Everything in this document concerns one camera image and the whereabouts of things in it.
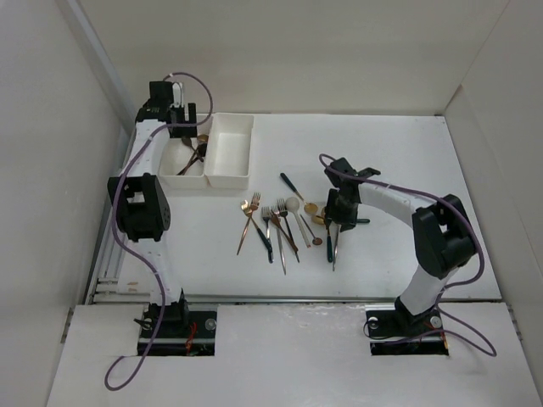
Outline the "silver spoon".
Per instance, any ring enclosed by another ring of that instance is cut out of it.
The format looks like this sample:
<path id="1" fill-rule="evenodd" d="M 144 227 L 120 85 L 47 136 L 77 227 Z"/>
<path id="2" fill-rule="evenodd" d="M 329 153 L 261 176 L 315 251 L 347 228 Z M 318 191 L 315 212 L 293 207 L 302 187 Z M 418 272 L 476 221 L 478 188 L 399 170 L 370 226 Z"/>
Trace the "silver spoon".
<path id="1" fill-rule="evenodd" d="M 336 225 L 335 236 L 333 238 L 333 272 L 336 271 L 337 257 L 338 257 L 338 245 L 339 245 L 339 233 L 340 225 Z"/>

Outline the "white ceramic spoon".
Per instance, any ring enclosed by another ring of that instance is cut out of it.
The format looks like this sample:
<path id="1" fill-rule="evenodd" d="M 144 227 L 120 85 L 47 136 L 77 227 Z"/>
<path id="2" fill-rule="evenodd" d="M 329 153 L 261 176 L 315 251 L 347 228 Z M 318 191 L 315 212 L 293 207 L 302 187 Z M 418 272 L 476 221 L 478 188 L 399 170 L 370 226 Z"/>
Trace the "white ceramic spoon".
<path id="1" fill-rule="evenodd" d="M 296 197 L 287 198 L 286 207 L 287 207 L 287 210 L 294 215 L 294 218 L 300 230 L 301 236 L 305 242 L 305 246 L 309 248 L 311 246 L 311 241 L 305 232 L 305 229 L 302 225 L 301 218 L 299 216 L 299 200 Z"/>

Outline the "brown wooden spoon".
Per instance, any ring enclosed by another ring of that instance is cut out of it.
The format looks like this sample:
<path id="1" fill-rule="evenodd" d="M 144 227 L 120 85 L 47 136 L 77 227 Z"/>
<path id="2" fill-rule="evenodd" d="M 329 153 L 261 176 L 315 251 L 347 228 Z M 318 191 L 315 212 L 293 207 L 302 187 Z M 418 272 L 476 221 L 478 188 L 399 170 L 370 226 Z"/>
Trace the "brown wooden spoon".
<path id="1" fill-rule="evenodd" d="M 192 165 L 196 162 L 204 162 L 205 155 L 207 153 L 207 144 L 199 145 L 193 153 L 193 156 L 189 159 L 188 163 L 177 173 L 178 176 L 184 176 Z"/>

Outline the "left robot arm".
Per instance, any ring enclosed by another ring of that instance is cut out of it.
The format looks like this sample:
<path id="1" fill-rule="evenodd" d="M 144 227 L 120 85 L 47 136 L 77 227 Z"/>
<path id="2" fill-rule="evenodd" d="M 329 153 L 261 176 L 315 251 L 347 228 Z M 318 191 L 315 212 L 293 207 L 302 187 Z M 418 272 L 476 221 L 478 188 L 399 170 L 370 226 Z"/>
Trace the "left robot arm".
<path id="1" fill-rule="evenodd" d="M 158 173 L 171 137 L 194 136 L 195 124 L 195 105 L 184 105 L 182 84 L 150 82 L 149 99 L 137 113 L 130 158 L 120 175 L 108 180 L 114 235 L 124 234 L 128 253 L 140 259 L 152 275 L 148 311 L 139 324 L 147 330 L 160 324 L 174 337 L 188 330 L 190 316 L 167 253 L 165 233 L 171 226 L 171 209 Z"/>

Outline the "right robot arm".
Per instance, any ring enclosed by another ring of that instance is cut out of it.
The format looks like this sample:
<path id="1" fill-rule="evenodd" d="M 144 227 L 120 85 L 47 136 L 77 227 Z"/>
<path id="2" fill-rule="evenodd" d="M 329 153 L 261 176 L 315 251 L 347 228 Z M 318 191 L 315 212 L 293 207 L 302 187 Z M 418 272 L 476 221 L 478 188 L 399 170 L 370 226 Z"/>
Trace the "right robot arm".
<path id="1" fill-rule="evenodd" d="M 365 204 L 400 220 L 411 228 L 417 269 L 393 309 L 367 312 L 372 338 L 416 336 L 438 317 L 436 305 L 447 282 L 478 251 L 473 229 L 462 201 L 449 194 L 433 198 L 380 181 L 371 167 L 355 170 L 344 159 L 335 159 L 324 170 L 333 187 L 328 192 L 325 224 L 339 232 L 354 229 L 358 208 Z"/>

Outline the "small copper spoon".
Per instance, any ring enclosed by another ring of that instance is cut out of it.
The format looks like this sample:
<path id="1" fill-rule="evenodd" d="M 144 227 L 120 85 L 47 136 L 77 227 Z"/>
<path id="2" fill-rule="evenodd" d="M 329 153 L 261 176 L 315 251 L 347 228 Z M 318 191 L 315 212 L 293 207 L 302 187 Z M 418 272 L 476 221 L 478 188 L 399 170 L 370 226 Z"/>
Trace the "small copper spoon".
<path id="1" fill-rule="evenodd" d="M 303 224 L 305 225 L 306 229 L 309 231 L 309 233 L 311 234 L 311 237 L 312 237 L 312 244 L 314 246 L 319 246 L 319 245 L 322 245 L 323 243 L 323 240 L 320 238 L 320 237 L 317 237 L 315 235 L 315 233 L 312 231 L 309 223 L 305 220 L 305 217 L 303 215 L 300 216 Z"/>

